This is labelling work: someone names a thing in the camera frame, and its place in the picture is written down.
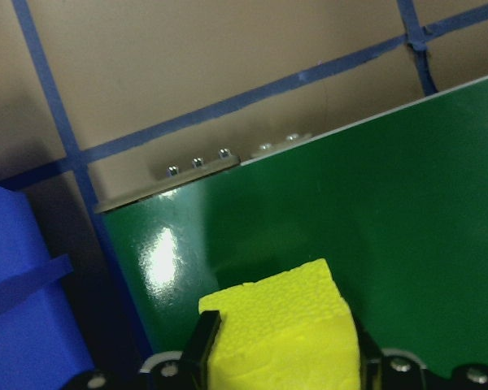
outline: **blue tape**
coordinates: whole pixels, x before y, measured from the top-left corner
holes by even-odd
[[[131,319],[131,325],[134,330],[133,335],[136,338],[139,352],[142,354],[142,356],[149,357],[152,354],[152,349],[148,339],[146,338],[146,333],[143,329],[141,320],[137,315],[135,306],[129,297],[129,288],[123,277],[123,273],[121,272],[119,262],[117,261],[114,246],[112,245],[102,217],[94,213],[94,205],[98,203],[98,198],[96,197],[96,192],[94,191],[94,187],[90,181],[88,169],[86,167],[77,168],[74,170],[74,176],[76,178],[78,188],[80,189],[81,196],[85,202],[90,222],[96,231],[96,235],[98,236],[98,241],[103,253],[105,254],[105,258],[109,262],[109,269],[114,276],[115,285],[120,289],[120,291],[127,292],[119,295],[122,303],[124,304],[124,309]]]
[[[138,132],[122,136],[113,141],[108,141],[104,144],[84,150],[83,160],[85,163],[92,163],[113,154],[118,154],[136,146],[143,145],[148,141],[181,130],[182,128],[219,118],[223,115],[241,110],[253,103],[260,102],[266,98],[337,75],[338,73],[350,70],[362,63],[366,63],[384,53],[394,50],[404,42],[404,36],[389,39],[388,41],[368,47],[367,49],[328,61],[327,63],[323,63],[316,67],[311,67],[307,70],[273,81],[270,84],[230,97],[222,102],[217,102],[167,122],[144,128]]]
[[[72,271],[66,254],[20,275],[0,282],[0,314],[6,313],[32,294]]]
[[[420,77],[423,92],[426,96],[435,94],[438,89],[436,88],[434,80],[432,80],[432,75],[430,74],[428,52],[417,51],[414,53],[414,57],[416,60],[417,74]]]
[[[421,87],[425,95],[429,96],[436,93],[438,89],[430,74],[425,33],[417,19],[416,9],[412,0],[398,0],[398,7],[407,31],[407,42],[414,50],[414,59]]]
[[[70,160],[61,158],[60,160],[49,162],[30,171],[1,180],[0,187],[10,189],[11,191],[19,191],[30,185],[40,183],[43,180],[61,175],[71,169],[72,164]]]
[[[13,0],[15,2],[20,2],[23,3],[22,5],[25,5],[25,1],[19,1],[19,0]],[[409,9],[407,8],[408,2],[402,2],[401,6],[403,6],[403,14],[410,13]],[[417,20],[417,16],[415,11],[413,12],[413,15],[409,15],[408,18],[410,20]],[[470,11],[463,12],[461,14],[452,16],[450,18],[446,18],[443,20],[440,20],[438,22],[428,24],[426,27],[422,28],[421,31],[423,33],[423,37],[425,39],[425,42],[432,41],[433,39],[439,38],[447,33],[451,33],[455,30],[469,27],[471,25],[484,22],[488,20],[488,4],[485,6],[480,6],[478,8],[475,8]],[[415,24],[412,25],[412,37],[414,37],[413,33],[415,32],[414,29]],[[401,37],[396,37],[394,38],[395,40],[398,40],[398,44],[400,44],[399,40],[402,40]],[[273,82],[273,86],[271,87],[271,90],[275,89],[274,85],[276,83],[279,83],[282,80],[289,80],[295,76],[300,79],[304,79],[307,77],[312,76],[312,72],[318,73],[317,71],[314,71],[314,69],[323,69],[323,66],[328,66],[332,67],[332,63],[335,61],[340,61],[334,60],[330,61],[322,66],[315,67],[312,69],[308,69],[307,71],[300,72],[296,75],[288,76],[285,79],[281,79],[279,81]],[[423,85],[423,89],[426,94],[432,93],[432,88],[433,88],[433,81],[432,78],[429,78],[429,71],[427,73],[427,69],[429,69],[428,66],[428,60],[425,56],[417,56],[416,58],[416,67],[418,68],[418,73],[420,76],[421,83]],[[329,77],[332,76],[333,74],[327,74],[326,76],[322,76],[321,78]],[[21,173],[19,175],[12,176],[11,178],[2,180],[0,182],[0,185],[2,187],[8,188],[8,189],[22,189],[25,187],[28,187],[29,185],[35,184],[37,182],[40,182],[42,180],[49,179],[50,177],[57,176],[61,173],[64,173],[66,171],[70,171],[72,169],[73,165],[78,165],[78,166],[83,166],[84,164],[87,163],[92,163],[94,161],[98,161],[103,158],[110,157],[114,154],[118,154],[120,152],[124,152],[126,150],[132,149],[133,147],[143,145],[147,143],[148,141],[151,141],[157,137],[161,137],[165,134],[169,134],[171,132],[175,132],[177,130],[181,130],[182,128],[186,128],[188,126],[194,125],[194,124],[200,124],[202,122],[205,122],[209,119],[214,119],[218,118],[222,115],[229,114],[231,112],[237,111],[240,108],[243,108],[244,106],[249,106],[253,102],[258,102],[261,99],[269,98],[273,96],[275,93],[270,92],[268,93],[268,88],[270,84],[266,84],[263,87],[258,88],[259,93],[255,97],[255,100],[251,99],[250,102],[246,103],[246,96],[248,93],[243,93],[241,95],[237,95],[236,97],[231,97],[228,100],[216,103],[214,105],[205,107],[201,110],[194,111],[193,113],[187,114],[187,115],[182,115],[178,118],[172,119],[168,122],[156,124],[155,126],[151,126],[149,128],[142,129],[138,132],[135,132],[133,134],[130,134],[128,136],[123,136],[121,138],[118,138],[113,141],[108,141],[102,145],[95,146],[93,148],[85,150],[85,152],[82,152],[83,155],[77,156],[77,158],[73,159],[71,162],[69,162],[66,159],[59,160],[58,162],[52,162],[50,164],[46,164],[42,167],[35,168],[31,171],[26,171],[24,173]],[[299,86],[304,86],[305,84],[297,84],[293,85],[291,88],[287,88],[285,90],[280,90],[280,92],[277,93],[282,93],[289,91],[291,89],[298,88]],[[236,102],[235,106],[232,106],[232,100],[238,100],[238,97],[242,97],[242,102]]]
[[[114,251],[111,250],[111,247],[107,244],[108,239],[106,230],[104,227],[102,227],[100,218],[93,211],[93,206],[98,202],[98,199],[96,198],[94,187],[87,172],[86,163],[83,161],[80,148],[77,144],[76,138],[74,137],[72,126],[63,106],[54,77],[50,71],[49,63],[47,62],[47,58],[41,45],[40,37],[38,36],[36,26],[34,25],[31,11],[28,8],[26,0],[12,0],[12,2],[18,17],[18,21],[20,22],[20,27],[24,33],[24,38],[27,43],[29,53],[31,54],[34,67],[37,71],[41,87],[49,105],[50,112],[54,118],[54,123],[67,154],[67,158],[59,160],[56,164],[46,164],[37,168],[37,171],[35,171],[35,176],[37,176],[38,179],[47,179],[50,176],[55,176],[55,174],[61,173],[63,169],[67,169],[68,171],[73,170],[75,172],[76,182],[78,184],[81,197],[85,202],[90,221],[95,228],[100,245],[105,253],[105,258],[109,262],[109,266],[111,270],[114,271],[114,274],[121,275],[119,264],[115,260]],[[21,184],[22,181],[26,183],[31,179],[32,177],[29,176],[16,176],[15,180],[3,180],[2,182],[5,181],[5,184],[9,186],[16,186]],[[125,304],[124,308],[128,311],[129,318],[131,320],[130,324],[133,327],[134,335],[137,337],[137,346],[141,353],[144,355],[149,355],[151,351],[150,344],[148,343],[144,332],[142,332],[141,322],[138,316],[135,315],[135,308],[129,299],[128,289],[122,282],[123,280],[124,279],[122,276],[120,276],[117,278],[116,282],[118,283],[118,288],[121,288],[123,291],[123,293],[120,295],[123,299],[123,303]]]
[[[34,25],[27,1],[12,0],[12,2],[65,152],[70,158],[77,156],[80,153],[80,148],[72,132],[71,123],[63,107],[62,99],[59,96],[56,82],[50,71],[43,47],[41,46],[40,37]]]
[[[470,11],[454,15],[438,22],[427,24],[423,28],[426,41],[442,37],[447,33],[460,30],[488,20],[488,4],[474,8]]]

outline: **yellow sponge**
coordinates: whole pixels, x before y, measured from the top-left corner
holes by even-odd
[[[358,390],[359,349],[347,303],[324,259],[214,292],[219,310],[209,390]]]

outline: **metal screw head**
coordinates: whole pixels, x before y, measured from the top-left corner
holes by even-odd
[[[470,367],[466,371],[466,377],[474,382],[475,384],[487,384],[488,383],[488,375],[485,374],[483,371],[475,368]]]
[[[202,158],[202,157],[194,158],[192,160],[192,165],[194,166],[194,168],[202,167],[204,165],[204,158]]]
[[[266,142],[265,144],[262,144],[261,146],[259,146],[260,150],[268,150],[271,148],[272,148],[272,145],[269,142]]]
[[[300,138],[300,135],[298,133],[293,133],[293,134],[290,134],[289,136],[287,136],[285,138],[286,141],[296,141]]]
[[[176,362],[167,362],[165,363],[164,367],[161,369],[162,376],[175,376],[179,373],[179,366]]]
[[[226,158],[231,156],[231,150],[229,149],[219,149],[219,158]]]
[[[87,382],[87,388],[102,388],[106,384],[107,378],[103,374],[97,373]]]
[[[390,366],[397,372],[409,372],[412,368],[410,362],[403,357],[395,357],[390,361]]]
[[[175,176],[178,173],[179,173],[179,167],[177,165],[172,165],[171,167],[168,167],[166,170],[166,174],[168,177]]]

